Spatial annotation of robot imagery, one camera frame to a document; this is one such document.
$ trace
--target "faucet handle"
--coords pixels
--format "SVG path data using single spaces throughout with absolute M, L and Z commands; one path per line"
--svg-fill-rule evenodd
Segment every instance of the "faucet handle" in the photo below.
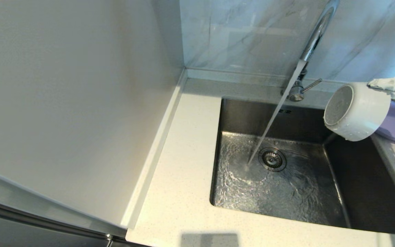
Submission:
M 319 78 L 318 80 L 316 80 L 314 83 L 310 84 L 309 86 L 306 86 L 301 92 L 304 93 L 307 90 L 311 89 L 312 87 L 318 85 L 320 82 L 322 82 L 323 79 Z

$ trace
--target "kitchen faucet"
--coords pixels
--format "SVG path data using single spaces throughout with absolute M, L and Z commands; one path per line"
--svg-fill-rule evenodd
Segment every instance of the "kitchen faucet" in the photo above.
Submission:
M 295 84 L 292 86 L 292 88 L 289 91 L 289 100 L 298 102 L 304 99 L 304 92 L 307 90 L 311 89 L 312 87 L 316 86 L 318 83 L 322 81 L 322 79 L 316 80 L 314 83 L 310 84 L 306 88 L 303 87 L 302 81 L 304 76 L 307 73 L 307 64 L 309 63 L 310 57 L 312 56 L 313 52 L 315 51 L 316 47 L 318 46 L 318 43 L 320 42 L 322 36 L 324 35 L 327 26 L 329 25 L 336 8 L 339 4 L 339 0 L 330 0 L 323 12 L 321 13 L 320 17 L 318 18 L 318 22 L 316 23 L 316 26 L 310 35 L 309 42 L 307 42 L 306 47 L 304 48 L 304 51 L 301 55 L 301 60 L 306 61 L 306 65 L 304 65 L 303 70 L 301 73 L 298 75 L 297 80 L 295 81 Z

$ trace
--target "marble tile backsplash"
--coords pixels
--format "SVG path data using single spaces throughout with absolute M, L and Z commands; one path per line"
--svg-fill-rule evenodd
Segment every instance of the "marble tile backsplash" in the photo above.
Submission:
M 290 76 L 328 0 L 181 0 L 189 68 Z M 309 78 L 395 76 L 395 0 L 341 0 Z

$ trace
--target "water stream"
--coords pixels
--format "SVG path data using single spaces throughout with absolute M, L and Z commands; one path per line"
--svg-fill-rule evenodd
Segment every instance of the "water stream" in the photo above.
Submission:
M 262 137 L 260 138 L 260 140 L 259 140 L 257 146 L 255 147 L 254 152 L 252 152 L 251 158 L 249 158 L 248 164 L 246 165 L 246 168 L 247 168 L 247 169 L 250 167 L 251 162 L 252 162 L 252 159 L 254 158 L 255 154 L 256 154 L 257 151 L 259 150 L 260 145 L 261 145 L 262 142 L 263 142 L 263 139 L 265 139 L 265 136 L 266 136 L 266 134 L 268 133 L 269 128 L 271 128 L 272 122 L 274 122 L 274 119 L 275 119 L 275 117 L 277 116 L 278 111 L 280 110 L 281 106 L 283 105 L 284 101 L 286 100 L 286 97 L 288 96 L 290 89 L 291 89 L 292 86 L 294 85 L 295 81 L 296 81 L 297 78 L 298 78 L 298 75 L 301 73 L 301 70 L 304 68 L 304 66 L 306 65 L 306 63 L 307 63 L 307 62 L 304 61 L 304 60 L 299 60 L 299 61 L 298 61 L 297 67 L 295 68 L 295 71 L 294 71 L 292 77 L 291 77 L 290 80 L 289 80 L 289 84 L 287 85 L 286 89 L 284 90 L 284 93 L 283 93 L 283 95 L 281 96 L 281 100 L 279 101 L 277 107 L 275 108 L 274 113 L 272 114 L 271 119 L 269 120 L 268 126 L 266 126 L 266 129 L 265 129 L 265 131 L 263 132 L 263 135 L 262 135 Z

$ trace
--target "white wall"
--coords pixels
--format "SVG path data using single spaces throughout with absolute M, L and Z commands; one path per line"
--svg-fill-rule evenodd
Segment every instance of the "white wall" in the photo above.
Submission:
M 0 175 L 119 225 L 182 67 L 178 0 L 0 1 Z
M 328 0 L 181 0 L 185 65 L 289 76 Z M 395 76 L 395 0 L 341 0 L 309 78 Z

